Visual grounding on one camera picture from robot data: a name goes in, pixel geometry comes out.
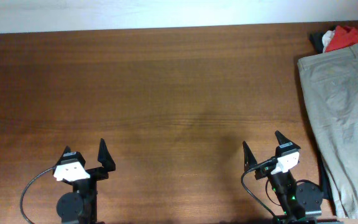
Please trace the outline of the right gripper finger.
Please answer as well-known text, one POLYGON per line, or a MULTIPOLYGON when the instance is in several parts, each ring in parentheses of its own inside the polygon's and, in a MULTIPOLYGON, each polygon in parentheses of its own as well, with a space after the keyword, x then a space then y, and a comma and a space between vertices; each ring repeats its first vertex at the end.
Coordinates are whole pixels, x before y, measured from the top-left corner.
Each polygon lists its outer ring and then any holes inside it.
POLYGON ((257 161, 249 145, 245 141, 243 141, 242 146, 244 150, 244 171, 247 172, 248 170, 253 169, 257 165, 257 161))
POLYGON ((279 143, 280 148, 284 148, 284 147, 287 147, 287 146, 293 146, 296 149, 300 149, 299 145, 297 145, 293 141, 289 140, 280 131, 275 131, 275 136, 277 138, 277 141, 279 143))

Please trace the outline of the khaki shorts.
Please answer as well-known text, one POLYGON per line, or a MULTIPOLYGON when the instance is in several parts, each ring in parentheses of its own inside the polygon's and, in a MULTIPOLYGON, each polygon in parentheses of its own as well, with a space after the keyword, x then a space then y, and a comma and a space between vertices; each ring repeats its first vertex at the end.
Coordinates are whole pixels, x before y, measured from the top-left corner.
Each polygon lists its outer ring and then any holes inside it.
POLYGON ((358 219, 358 44, 298 60, 336 215, 358 219))

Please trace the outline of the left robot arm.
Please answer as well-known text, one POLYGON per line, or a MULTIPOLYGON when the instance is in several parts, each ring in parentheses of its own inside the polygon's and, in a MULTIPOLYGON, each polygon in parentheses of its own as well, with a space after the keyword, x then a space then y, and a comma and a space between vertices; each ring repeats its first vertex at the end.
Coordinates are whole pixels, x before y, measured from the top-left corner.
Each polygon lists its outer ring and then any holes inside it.
POLYGON ((109 173, 116 170, 105 140, 100 139, 99 167, 85 168, 85 159, 80 152, 73 152, 67 146, 56 163, 53 176, 58 182, 72 186, 72 191, 64 194, 57 202, 57 214, 63 224, 98 223, 97 183, 109 178, 109 173))

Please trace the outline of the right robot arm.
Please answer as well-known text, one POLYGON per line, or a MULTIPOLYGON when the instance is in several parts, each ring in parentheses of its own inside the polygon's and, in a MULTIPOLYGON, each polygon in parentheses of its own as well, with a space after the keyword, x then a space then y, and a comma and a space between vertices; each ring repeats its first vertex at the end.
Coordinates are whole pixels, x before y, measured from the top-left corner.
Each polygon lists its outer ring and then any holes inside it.
POLYGON ((272 215, 273 223, 317 223, 322 214, 323 192, 320 187, 309 180, 295 180, 290 170, 299 163, 301 147, 275 131, 278 146, 275 155, 258 163, 249 145, 242 143, 244 150, 244 173, 241 184, 246 192, 272 215), (276 215, 272 209, 256 197, 246 186, 244 177, 253 172, 255 178, 267 179, 283 210, 283 215, 276 215))

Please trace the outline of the black garment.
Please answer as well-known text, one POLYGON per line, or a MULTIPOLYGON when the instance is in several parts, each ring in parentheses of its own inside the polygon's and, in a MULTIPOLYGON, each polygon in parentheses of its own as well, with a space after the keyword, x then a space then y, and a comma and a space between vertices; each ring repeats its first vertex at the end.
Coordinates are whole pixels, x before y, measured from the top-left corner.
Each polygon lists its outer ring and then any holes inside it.
MULTIPOLYGON (((319 54, 323 52, 323 33, 315 32, 309 35, 309 40, 314 47, 315 51, 319 54)), ((331 186, 328 179, 328 173, 323 165, 323 160, 321 157, 321 153, 318 153, 318 167, 319 167, 319 183, 321 186, 321 190, 323 191, 323 198, 327 200, 333 200, 333 194, 331 191, 331 186)))

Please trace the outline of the white cloth piece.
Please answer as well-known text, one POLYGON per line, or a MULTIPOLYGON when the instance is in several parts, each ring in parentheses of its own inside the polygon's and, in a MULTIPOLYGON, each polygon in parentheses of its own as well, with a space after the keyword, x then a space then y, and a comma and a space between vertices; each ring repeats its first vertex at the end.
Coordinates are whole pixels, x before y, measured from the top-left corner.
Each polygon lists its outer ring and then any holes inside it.
POLYGON ((330 42, 334 38, 335 30, 328 30, 323 36, 322 36, 322 44, 323 44, 323 53, 325 53, 327 47, 329 46, 330 42))

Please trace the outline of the red garment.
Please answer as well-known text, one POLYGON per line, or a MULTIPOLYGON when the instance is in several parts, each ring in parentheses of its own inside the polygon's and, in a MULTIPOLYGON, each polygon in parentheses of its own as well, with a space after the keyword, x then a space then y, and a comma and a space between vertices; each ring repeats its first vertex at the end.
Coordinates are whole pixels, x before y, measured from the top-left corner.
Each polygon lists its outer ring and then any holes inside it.
POLYGON ((336 26, 335 35, 325 52, 343 49, 358 44, 358 29, 349 26, 336 26))

